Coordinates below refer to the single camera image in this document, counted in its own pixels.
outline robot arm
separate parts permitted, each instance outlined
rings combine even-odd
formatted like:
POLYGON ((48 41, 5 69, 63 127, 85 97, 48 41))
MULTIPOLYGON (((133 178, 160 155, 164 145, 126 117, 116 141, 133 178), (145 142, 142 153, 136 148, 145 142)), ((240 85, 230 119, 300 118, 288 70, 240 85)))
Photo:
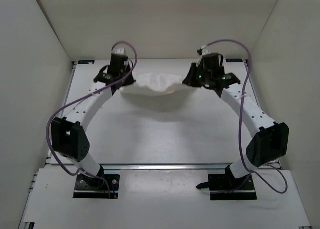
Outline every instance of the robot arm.
POLYGON ((99 187, 102 181, 90 178, 86 173, 95 177, 101 177, 104 169, 89 153, 90 143, 86 130, 102 105, 120 87, 131 85, 135 80, 131 75, 121 84, 111 86, 98 93, 95 92, 120 80, 130 71, 131 68, 125 50, 118 49, 114 51, 111 55, 110 65, 104 66, 93 80, 94 83, 88 91, 93 96, 79 102, 64 118, 56 117, 51 124, 52 146, 54 150, 69 159, 77 168, 83 169, 84 171, 81 173, 86 176, 86 179, 92 185, 95 184, 94 187, 99 187))
MULTIPOLYGON (((240 80, 233 73, 225 73, 222 55, 207 50, 199 50, 198 53, 201 57, 197 63, 191 64, 183 84, 215 91, 239 116, 243 90, 240 80)), ((248 96, 244 96, 243 122, 252 137, 243 158, 249 171, 254 172, 286 155, 288 126, 276 123, 248 96)), ((231 182, 235 182, 244 179, 249 172, 240 159, 228 166, 225 174, 231 182)))

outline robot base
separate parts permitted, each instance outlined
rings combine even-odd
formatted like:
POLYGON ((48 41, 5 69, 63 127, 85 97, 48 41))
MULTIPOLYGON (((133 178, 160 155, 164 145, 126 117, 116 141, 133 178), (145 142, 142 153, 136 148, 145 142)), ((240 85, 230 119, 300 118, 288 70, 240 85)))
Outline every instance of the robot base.
POLYGON ((252 175, 249 180, 239 189, 230 193, 217 193, 221 191, 230 191, 237 188, 226 180, 225 174, 209 174, 210 200, 211 201, 247 201, 257 200, 254 181, 252 175))
POLYGON ((76 177, 74 186, 73 198, 86 198, 86 199, 118 199, 120 175, 118 174, 105 174, 104 178, 110 186, 109 198, 108 188, 105 184, 99 187, 94 187, 88 183, 86 176, 79 174, 76 177))

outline white wall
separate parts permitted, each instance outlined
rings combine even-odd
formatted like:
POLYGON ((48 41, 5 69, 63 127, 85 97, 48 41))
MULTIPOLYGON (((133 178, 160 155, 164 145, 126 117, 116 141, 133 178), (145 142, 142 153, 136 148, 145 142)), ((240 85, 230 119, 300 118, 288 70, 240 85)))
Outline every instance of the white wall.
MULTIPOLYGON (((221 38, 253 49, 277 0, 38 0, 70 58, 108 59, 131 42, 141 59, 194 58, 221 38)), ((225 56, 246 57, 220 44, 225 56)))
POLYGON ((0 0, 0 228, 19 226, 71 68, 35 0, 0 0))
POLYGON ((285 162, 320 228, 320 0, 279 0, 253 53, 264 108, 290 128, 285 162))

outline white enclosure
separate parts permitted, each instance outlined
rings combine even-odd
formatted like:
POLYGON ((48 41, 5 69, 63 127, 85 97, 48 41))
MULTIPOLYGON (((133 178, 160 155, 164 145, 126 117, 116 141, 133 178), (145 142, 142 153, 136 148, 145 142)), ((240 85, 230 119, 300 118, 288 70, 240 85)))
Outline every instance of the white enclosure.
MULTIPOLYGON (((73 61, 108 59, 118 40, 142 59, 194 58, 202 45, 236 39, 250 49, 277 0, 38 0, 73 61)), ((236 46, 217 47, 246 58, 236 46)))
MULTIPOLYGON (((319 229, 319 11, 320 0, 0 0, 0 228, 16 229, 22 220, 20 229, 29 226, 25 222, 35 222, 35 229, 186 229, 202 225, 251 228, 246 222, 255 229, 298 229, 310 225, 319 229), (46 123, 66 100, 70 102, 86 93, 96 71, 108 62, 111 46, 117 41, 135 46, 139 58, 146 59, 138 63, 136 75, 149 70, 185 75, 197 49, 218 39, 235 39, 248 46, 253 53, 251 82, 257 95, 251 85, 248 93, 258 96, 255 98, 259 98, 266 113, 290 128, 288 153, 281 161, 289 183, 288 193, 274 194, 255 177, 257 201, 212 203, 208 192, 195 189, 197 183, 208 178, 210 169, 217 170, 212 165, 223 164, 222 169, 239 158, 238 117, 222 100, 206 90, 198 90, 186 97, 158 101, 164 112, 148 107, 142 100, 117 94, 112 100, 114 106, 125 109, 116 110, 112 101, 108 102, 92 121, 88 135, 97 161, 105 168, 118 164, 113 169, 122 169, 122 197, 109 202, 72 200, 75 178, 64 174, 55 160, 47 161, 45 166, 46 123), (71 61, 86 59, 96 60, 90 65, 91 71, 81 65, 73 70, 71 61), (200 108, 201 114, 197 114, 195 105, 205 102, 210 107, 205 98, 211 95, 215 116, 210 116, 207 108, 200 108), (140 114, 136 113, 137 108, 141 108, 140 114), (120 114, 125 113, 128 114, 124 121, 120 114), (115 130, 104 127, 104 119, 115 130), (215 154, 208 150, 209 137, 197 126, 206 122, 206 130, 212 128, 214 135, 215 154), (133 146, 135 153, 123 147, 126 140, 117 138, 115 133, 122 130, 129 139, 133 137, 122 128, 128 124, 140 129, 134 134, 138 138, 133 146), (102 129, 102 134, 95 134, 93 125, 102 129), (109 154, 110 151, 99 148, 104 145, 100 138, 108 139, 104 133, 112 135, 112 150, 121 150, 109 154), (157 133, 161 140, 155 140, 157 133), (204 143, 199 143, 199 138, 205 138, 204 143), (226 153, 228 147, 233 147, 232 152, 226 153), (197 170, 128 170, 150 169, 150 165, 137 165, 148 163, 210 163, 212 168, 183 165, 180 169, 197 170), (34 184, 33 175, 37 172, 34 184), (197 219, 191 216, 194 209, 197 219), (112 221, 121 214, 126 219, 112 221), (72 219, 77 217, 81 218, 75 223, 72 219), (87 224, 90 220, 94 220, 94 226, 87 224)), ((216 45, 212 51, 226 58, 248 59, 243 49, 229 43, 216 45)), ((238 70, 243 81, 246 69, 238 66, 229 65, 226 70, 238 70)), ((243 140, 244 145, 250 140, 247 129, 243 140)), ((262 168, 261 172, 275 187, 283 187, 280 176, 272 169, 262 168)))
POLYGON ((71 67, 36 0, 0 0, 0 228, 19 226, 71 67))

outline white cloth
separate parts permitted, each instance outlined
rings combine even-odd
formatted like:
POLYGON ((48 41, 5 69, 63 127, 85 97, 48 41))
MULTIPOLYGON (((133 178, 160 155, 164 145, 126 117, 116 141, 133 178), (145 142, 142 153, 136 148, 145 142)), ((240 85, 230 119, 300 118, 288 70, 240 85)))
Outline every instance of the white cloth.
POLYGON ((193 89, 182 84, 184 78, 178 75, 149 73, 136 76, 134 79, 136 82, 122 87, 121 93, 156 97, 193 89))

